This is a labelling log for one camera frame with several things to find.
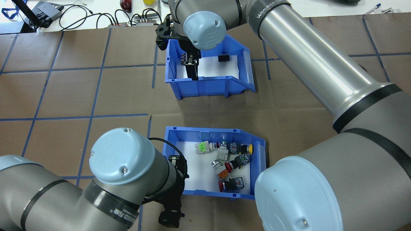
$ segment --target pen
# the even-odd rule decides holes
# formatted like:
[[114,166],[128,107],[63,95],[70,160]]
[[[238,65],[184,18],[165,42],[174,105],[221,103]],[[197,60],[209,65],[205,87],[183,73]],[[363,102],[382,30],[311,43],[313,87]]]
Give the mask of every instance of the pen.
[[375,7],[373,7],[371,10],[367,11],[365,14],[370,14],[370,13],[372,13],[374,10],[380,8],[380,6],[381,6],[381,3],[378,3]]

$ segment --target blue plastic bin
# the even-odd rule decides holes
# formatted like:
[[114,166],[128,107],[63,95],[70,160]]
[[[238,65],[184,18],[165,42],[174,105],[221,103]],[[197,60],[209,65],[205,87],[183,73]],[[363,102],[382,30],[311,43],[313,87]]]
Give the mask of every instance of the blue plastic bin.
[[[226,140],[228,142],[239,142],[242,144],[251,143],[253,145],[254,151],[250,155],[250,194],[242,194],[241,190],[236,192],[210,192],[207,190],[184,190],[185,195],[201,195],[201,196],[217,196],[217,197],[228,197],[228,198],[244,198],[254,200],[254,186],[257,177],[266,169],[266,141],[254,136],[248,132],[242,131],[240,129],[217,129],[217,128],[197,128],[197,127],[166,127],[165,140],[169,141],[173,145],[176,145],[177,141],[192,141],[192,142],[221,142]],[[178,155],[177,152],[169,145],[164,144],[163,155],[167,158],[170,155]],[[196,154],[195,148],[193,146],[192,153],[184,153],[187,155],[210,155],[206,154]],[[202,176],[202,177],[214,177],[215,183],[218,183],[218,178],[215,176]]]
[[223,42],[214,49],[201,51],[201,56],[237,55],[239,79],[233,76],[199,76],[198,81],[187,78],[177,79],[177,63],[181,63],[181,55],[183,53],[184,51],[178,45],[178,40],[169,41],[166,54],[165,82],[171,85],[177,99],[181,100],[183,97],[204,95],[225,95],[225,97],[228,97],[229,95],[240,94],[245,89],[255,92],[250,50],[230,35],[226,35]]

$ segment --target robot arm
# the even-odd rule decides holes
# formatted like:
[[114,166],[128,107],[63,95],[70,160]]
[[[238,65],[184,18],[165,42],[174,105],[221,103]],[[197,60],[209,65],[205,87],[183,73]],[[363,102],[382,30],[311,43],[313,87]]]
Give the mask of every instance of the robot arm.
[[331,113],[339,133],[259,176],[265,230],[395,230],[411,222],[410,96],[376,81],[286,0],[216,1],[171,1],[174,33],[211,49],[224,38],[217,25],[246,21]]
[[[339,135],[280,160],[257,179],[266,230],[395,230],[411,221],[410,96],[373,79],[285,0],[169,4],[172,18],[158,28],[157,44],[183,41],[191,72],[200,49],[248,22],[335,119]],[[176,169],[130,129],[96,142],[90,157],[96,178],[84,191],[27,159],[0,160],[0,229],[6,231],[127,230],[144,197],[164,205],[159,222],[166,226],[178,227],[184,216],[179,198],[186,169]]]
[[0,157],[0,229],[125,231],[150,201],[164,205],[159,223],[178,228],[186,169],[148,139],[129,128],[111,130],[94,144],[89,162],[96,177],[82,191],[25,158]]

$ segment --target cable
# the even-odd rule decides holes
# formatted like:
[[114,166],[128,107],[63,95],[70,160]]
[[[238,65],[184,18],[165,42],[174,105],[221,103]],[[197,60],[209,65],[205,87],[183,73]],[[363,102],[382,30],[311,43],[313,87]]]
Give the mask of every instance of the cable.
[[67,28],[69,28],[69,27],[73,26],[74,24],[76,24],[76,23],[80,22],[81,20],[84,20],[84,21],[85,21],[85,19],[86,19],[86,18],[90,18],[91,16],[95,16],[95,15],[102,15],[102,14],[101,14],[101,13],[97,13],[97,14],[88,15],[88,16],[86,16],[86,17],[84,17],[84,18],[81,18],[81,19],[77,20],[77,21],[76,21],[76,22],[74,22],[73,24],[71,24],[71,25],[69,25],[69,26],[67,26],[67,27],[65,27],[65,28],[63,28],[63,29],[61,29],[60,31],[75,29],[75,28],[77,28],[77,27],[79,27],[79,26],[74,27],[74,28],[70,28],[70,29],[67,29]]
[[170,142],[168,142],[167,140],[162,139],[162,138],[150,137],[150,138],[148,138],[148,140],[158,140],[158,141],[162,141],[162,142],[168,144],[168,145],[169,145],[170,147],[172,147],[174,150],[176,150],[176,152],[178,152],[178,154],[181,156],[182,160],[184,161],[185,167],[184,167],[183,177],[184,177],[184,178],[187,178],[187,160],[185,159],[184,155],[182,154],[182,152],[181,152],[177,147],[175,147],[172,143],[170,143]]
[[[93,12],[92,12],[89,8],[87,8],[87,7],[85,7],[85,6],[82,6],[82,5],[66,4],[66,5],[64,5],[64,6],[70,6],[70,7],[67,8],[67,9],[61,14],[60,18],[58,19],[58,24],[60,25],[60,27],[62,28],[62,30],[72,30],[72,29],[76,29],[76,28],[80,27],[81,25],[83,25],[83,24],[85,23],[85,19],[86,19],[87,16],[88,16],[87,11],[90,12],[90,14],[93,15]],[[66,14],[66,12],[67,12],[68,10],[70,10],[71,8],[74,8],[74,7],[79,7],[79,8],[81,8],[82,10],[84,10],[84,12],[85,12],[85,17],[82,18],[83,21],[82,21],[79,25],[77,25],[76,27],[74,27],[74,28],[69,28],[69,27],[72,26],[73,24],[70,25],[70,26],[67,26],[67,27],[63,27],[63,26],[61,25],[61,19],[63,18],[63,15]]]
[[160,14],[159,14],[155,9],[153,9],[153,8],[147,8],[147,9],[144,9],[144,10],[143,10],[143,14],[144,14],[144,12],[145,12],[145,14],[144,14],[144,17],[145,17],[145,18],[147,18],[147,13],[150,12],[150,11],[156,13],[157,16],[158,16],[158,18],[159,18],[159,20],[160,20],[160,22],[163,23],[163,21],[161,20]]
[[127,16],[127,18],[129,18],[129,22],[131,22],[131,18],[130,18],[130,16],[128,16],[127,12],[125,12],[125,11],[122,10],[122,9],[117,9],[117,10],[115,10],[115,12],[114,12],[114,17],[115,17],[115,21],[116,21],[117,25],[119,25],[118,19],[117,19],[117,12],[118,12],[118,11],[124,12],[124,14]]
[[133,14],[133,16],[131,16],[131,18],[133,19],[133,18],[134,18],[134,16],[138,16],[138,17],[139,17],[139,19],[141,19],[141,15],[140,15],[140,14]]
[[106,16],[106,17],[110,20],[110,24],[113,25],[113,21],[111,20],[111,18],[110,18],[109,16],[107,16],[107,13],[106,13],[106,14],[101,14],[101,15],[97,18],[97,21],[96,21],[96,29],[99,28],[98,25],[99,25],[99,19],[100,19],[101,16]]
[[133,16],[131,16],[131,21],[130,21],[130,25],[131,25],[131,26],[137,25],[137,23],[138,23],[138,22],[136,22],[136,21],[133,21],[134,16],[138,16],[139,19],[140,19],[140,21],[141,21],[141,15],[140,15],[140,14],[133,14]]
[[82,2],[82,1],[80,1],[80,0],[75,1],[73,4],[76,4],[76,2],[80,2],[81,4],[83,4],[83,5],[87,6],[87,4],[86,4],[86,3],[83,3],[83,2]]

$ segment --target white table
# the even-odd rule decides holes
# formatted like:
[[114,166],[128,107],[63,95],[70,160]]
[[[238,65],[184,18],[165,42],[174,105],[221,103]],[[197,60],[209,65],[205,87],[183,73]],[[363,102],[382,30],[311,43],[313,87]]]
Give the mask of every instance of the white table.
[[[75,0],[47,0],[47,2],[57,3],[57,4],[72,4]],[[10,6],[11,0],[0,0],[0,7],[3,5]],[[116,9],[120,8],[119,0],[82,0],[83,3],[87,4],[93,13],[110,13],[114,14]],[[300,13],[303,17],[318,17],[318,16],[341,16],[341,15],[359,15],[367,12],[373,6],[381,3],[381,8],[387,9],[392,7],[397,9],[398,12],[411,12],[411,0],[361,0],[357,5],[344,4],[341,0],[289,0],[293,5],[293,8]],[[38,3],[38,0],[29,0],[28,6],[33,8]],[[168,5],[162,5],[162,18],[165,17],[170,10]],[[145,8],[157,9],[157,4],[146,5],[143,0],[133,0],[133,13],[141,14],[142,10]],[[71,9],[62,18],[62,25],[68,26],[78,19],[85,16],[85,13],[81,9]],[[122,12],[117,13],[119,22],[128,21],[127,17]],[[96,20],[98,16],[90,17],[86,22],[78,28],[81,29],[92,29],[96,28]],[[0,23],[8,22],[9,20],[3,15],[0,15]],[[99,20],[99,28],[104,28],[109,24],[109,20],[106,17],[101,17]],[[54,22],[49,28],[41,28],[41,32],[45,31],[57,31],[60,30],[58,22]]]

